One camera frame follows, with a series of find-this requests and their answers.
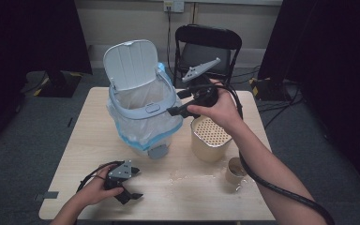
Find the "plastic bag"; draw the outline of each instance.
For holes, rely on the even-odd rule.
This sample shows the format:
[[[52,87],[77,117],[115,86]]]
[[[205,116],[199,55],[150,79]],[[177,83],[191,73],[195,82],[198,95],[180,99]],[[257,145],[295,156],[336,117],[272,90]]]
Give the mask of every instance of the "plastic bag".
[[[172,86],[169,87],[161,78],[157,78],[141,87],[121,91],[116,94],[121,106],[126,109],[142,108],[151,102],[158,102],[166,98]],[[181,106],[181,100],[176,97],[174,106]],[[168,112],[146,119],[129,119],[119,113],[110,99],[107,100],[107,109],[115,121],[115,126],[121,139],[129,146],[140,151],[147,151],[165,141],[183,125],[183,117],[171,116]]]

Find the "electronic device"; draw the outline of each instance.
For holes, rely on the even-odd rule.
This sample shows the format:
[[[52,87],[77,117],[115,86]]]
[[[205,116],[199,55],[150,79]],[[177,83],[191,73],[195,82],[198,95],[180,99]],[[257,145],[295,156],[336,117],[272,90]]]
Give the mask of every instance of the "electronic device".
[[[219,58],[213,61],[200,64],[197,67],[190,67],[186,76],[182,79],[183,83],[188,83],[187,89],[179,91],[177,96],[180,99],[193,96],[193,99],[179,107],[171,107],[167,109],[171,116],[181,115],[183,118],[193,116],[194,118],[199,115],[191,113],[187,110],[188,105],[200,105],[211,107],[218,101],[218,87],[204,75],[209,68],[214,67],[220,62]]]
[[[87,183],[87,181],[92,178],[97,171],[103,169],[106,166],[112,165],[112,167],[107,172],[106,177],[99,177],[104,180],[104,189],[113,189],[113,188],[123,188],[124,191],[119,195],[115,196],[115,199],[118,200],[121,204],[126,204],[130,200],[140,199],[142,194],[140,193],[130,193],[122,185],[123,182],[130,179],[134,174],[138,173],[140,170],[136,167],[131,166],[131,160],[127,161],[112,161],[105,163],[99,166],[97,169],[92,171],[87,175],[78,186],[77,192],[80,191]]]

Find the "right hand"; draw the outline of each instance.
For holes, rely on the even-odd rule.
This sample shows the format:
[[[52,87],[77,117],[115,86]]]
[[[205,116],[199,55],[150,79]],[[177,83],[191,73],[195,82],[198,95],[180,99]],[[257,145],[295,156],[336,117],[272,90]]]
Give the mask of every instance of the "right hand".
[[[211,118],[213,122],[224,128],[224,130],[230,134],[233,125],[244,122],[236,110],[236,106],[233,102],[231,94],[222,88],[218,88],[217,91],[218,100],[214,106],[204,107],[198,105],[189,105],[187,106],[187,110],[191,113],[201,114]]]

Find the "gray carpet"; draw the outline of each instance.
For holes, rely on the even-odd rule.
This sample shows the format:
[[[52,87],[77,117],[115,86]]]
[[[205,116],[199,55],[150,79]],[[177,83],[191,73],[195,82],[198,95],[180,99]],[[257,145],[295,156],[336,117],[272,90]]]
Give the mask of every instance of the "gray carpet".
[[[239,68],[234,76],[250,71],[250,68]],[[250,90],[246,80],[252,75],[234,77],[235,88]],[[36,85],[42,76],[43,72],[29,73],[29,84],[24,90]],[[48,190],[88,91],[94,86],[108,85],[104,69],[95,68],[93,75],[83,76],[71,98],[26,94],[20,112],[0,134],[0,224],[49,223],[38,217],[41,202],[35,201],[35,196]],[[295,94],[296,88],[295,85],[288,86],[291,95]],[[278,102],[257,101],[257,104],[263,110],[276,107]],[[267,124],[277,113],[278,110],[262,112],[263,123]],[[305,102],[281,113],[266,133],[274,154],[298,175],[337,224],[360,224],[360,176],[340,151],[324,138],[319,118]],[[80,221],[79,224],[111,222]],[[242,224],[276,223],[243,221]]]

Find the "black curtain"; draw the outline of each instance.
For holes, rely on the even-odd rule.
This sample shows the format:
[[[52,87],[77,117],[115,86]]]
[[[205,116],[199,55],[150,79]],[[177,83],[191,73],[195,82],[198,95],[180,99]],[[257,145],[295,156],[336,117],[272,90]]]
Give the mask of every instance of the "black curtain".
[[[360,173],[360,1],[284,0],[259,79],[302,83],[339,151]]]
[[[73,0],[0,0],[0,127],[30,71],[92,74]]]

